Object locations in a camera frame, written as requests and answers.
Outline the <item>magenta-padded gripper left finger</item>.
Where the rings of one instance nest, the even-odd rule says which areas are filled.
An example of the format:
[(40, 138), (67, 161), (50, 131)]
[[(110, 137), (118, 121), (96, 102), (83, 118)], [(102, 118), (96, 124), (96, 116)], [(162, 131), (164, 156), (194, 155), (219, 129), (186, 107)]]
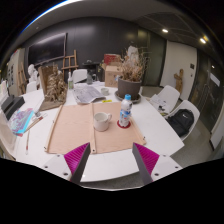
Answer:
[(65, 155), (56, 154), (42, 168), (45, 171), (79, 185), (90, 152), (90, 144), (85, 143)]

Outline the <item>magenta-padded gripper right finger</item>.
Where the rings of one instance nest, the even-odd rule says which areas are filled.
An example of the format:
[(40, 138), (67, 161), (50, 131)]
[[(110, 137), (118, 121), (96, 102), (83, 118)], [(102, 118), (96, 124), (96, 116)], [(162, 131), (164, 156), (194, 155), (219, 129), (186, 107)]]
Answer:
[(182, 169), (170, 156), (165, 154), (159, 155), (137, 143), (133, 144), (132, 153), (144, 185)]

